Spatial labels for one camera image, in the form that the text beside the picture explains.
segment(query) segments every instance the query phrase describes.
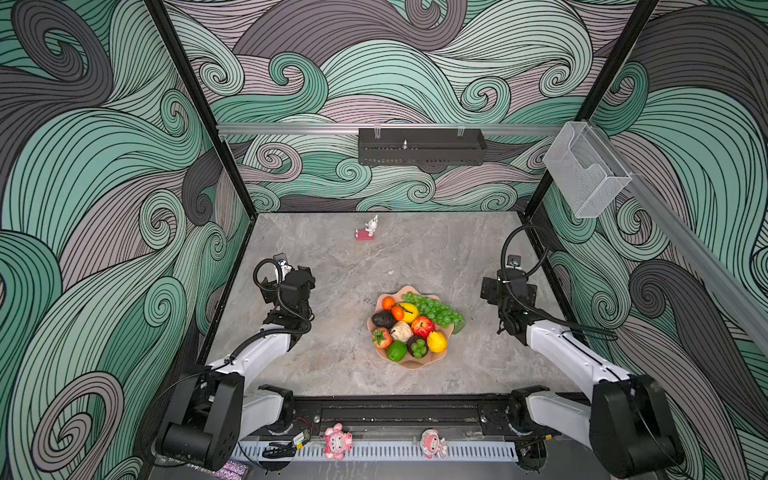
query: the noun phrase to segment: transparent bin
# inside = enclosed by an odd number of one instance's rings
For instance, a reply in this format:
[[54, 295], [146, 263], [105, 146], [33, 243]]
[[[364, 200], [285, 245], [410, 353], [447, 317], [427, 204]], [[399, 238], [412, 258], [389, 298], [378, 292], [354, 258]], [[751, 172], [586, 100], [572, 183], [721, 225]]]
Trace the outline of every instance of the transparent bin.
[[631, 180], [608, 137], [584, 121], [569, 121], [544, 164], [576, 218], [598, 217]]

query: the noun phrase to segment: wall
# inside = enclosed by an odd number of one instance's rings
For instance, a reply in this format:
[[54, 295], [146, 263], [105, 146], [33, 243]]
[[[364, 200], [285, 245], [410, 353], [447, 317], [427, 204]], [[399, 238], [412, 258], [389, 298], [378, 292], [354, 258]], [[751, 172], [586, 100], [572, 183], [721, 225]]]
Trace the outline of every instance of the wall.
[[[659, 12], [698, 3], [664, 2]], [[562, 124], [635, 2], [167, 0], [219, 122]], [[520, 210], [546, 138], [481, 167], [360, 167], [356, 137], [236, 135], [262, 211]]]
[[248, 219], [141, 0], [0, 6], [3, 478], [135, 478]]
[[[594, 122], [670, 210], [768, 307], [768, 4], [711, 2], [652, 19]], [[553, 187], [535, 222], [589, 342], [658, 379], [691, 478], [768, 474], [768, 360], [628, 192], [576, 220]], [[685, 478], [672, 474], [673, 478]]]

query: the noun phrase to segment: fruit bowl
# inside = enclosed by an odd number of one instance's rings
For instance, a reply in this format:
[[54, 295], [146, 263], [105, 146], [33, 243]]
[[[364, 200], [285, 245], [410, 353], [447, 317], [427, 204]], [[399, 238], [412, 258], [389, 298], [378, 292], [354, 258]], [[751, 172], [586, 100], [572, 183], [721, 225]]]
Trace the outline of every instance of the fruit bowl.
[[[379, 295], [379, 299], [376, 301], [376, 311], [374, 313], [381, 312], [382, 310], [384, 310], [382, 308], [382, 301], [386, 297], [391, 296], [392, 298], [395, 299], [396, 303], [400, 303], [400, 302], [402, 302], [402, 296], [405, 295], [408, 292], [413, 292], [413, 293], [416, 293], [417, 295], [421, 295], [421, 293], [419, 293], [418, 290], [416, 290], [415, 288], [413, 288], [410, 285], [404, 286], [403, 288], [400, 289], [400, 291], [398, 293], [383, 293], [382, 295]], [[436, 295], [424, 295], [424, 296], [427, 296], [427, 297], [429, 297], [431, 299], [434, 299], [434, 300], [440, 300]], [[373, 332], [373, 330], [376, 329], [376, 325], [373, 324], [372, 317], [373, 317], [373, 315], [368, 317], [368, 331], [369, 332]], [[453, 332], [453, 325], [451, 325], [449, 328], [446, 329], [446, 328], [441, 327], [438, 324], [435, 324], [435, 331], [442, 333], [445, 336], [445, 339], [448, 340], [450, 338], [450, 336], [451, 336], [451, 332]], [[379, 356], [382, 357], [387, 362], [397, 363], [400, 366], [406, 367], [408, 370], [420, 369], [424, 365], [428, 365], [428, 364], [430, 364], [432, 362], [436, 362], [436, 361], [440, 360], [442, 357], [445, 356], [446, 353], [448, 353], [448, 348], [447, 347], [445, 348], [445, 350], [443, 350], [440, 353], [434, 353], [433, 351], [430, 350], [429, 352], [427, 352], [426, 355], [424, 355], [420, 359], [415, 358], [410, 353], [406, 353], [406, 356], [402, 360], [400, 360], [399, 362], [393, 362], [392, 360], [390, 360], [387, 357], [386, 349], [377, 349], [375, 346], [373, 348], [376, 349], [376, 353], [378, 353]]]

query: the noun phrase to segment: pink plush toy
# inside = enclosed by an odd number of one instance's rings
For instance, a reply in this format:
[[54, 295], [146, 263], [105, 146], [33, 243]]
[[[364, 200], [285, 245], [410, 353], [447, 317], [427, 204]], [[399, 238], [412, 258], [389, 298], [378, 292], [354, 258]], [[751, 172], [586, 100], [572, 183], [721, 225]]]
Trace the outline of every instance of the pink plush toy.
[[344, 452], [352, 450], [352, 434], [342, 432], [340, 423], [335, 424], [333, 428], [327, 428], [323, 438], [326, 441], [323, 453], [327, 459], [341, 460], [344, 458]]
[[425, 430], [422, 433], [422, 452], [424, 452], [424, 455], [427, 455], [427, 458], [432, 458], [433, 456], [445, 458], [448, 454], [448, 444], [445, 443], [445, 439], [440, 438], [437, 430]]

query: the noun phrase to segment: bunch of grapes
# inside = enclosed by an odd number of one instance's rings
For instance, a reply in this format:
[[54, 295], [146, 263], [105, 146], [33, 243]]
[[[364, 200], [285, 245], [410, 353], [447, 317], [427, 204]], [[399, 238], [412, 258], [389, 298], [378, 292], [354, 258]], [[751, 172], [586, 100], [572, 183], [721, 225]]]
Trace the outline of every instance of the bunch of grapes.
[[450, 306], [441, 303], [440, 300], [433, 300], [413, 292], [406, 293], [402, 296], [402, 299], [416, 305], [416, 308], [419, 309], [419, 315], [427, 317], [441, 327], [448, 328], [450, 325], [453, 325], [454, 334], [461, 332], [467, 323], [464, 315], [457, 310], [453, 310]]

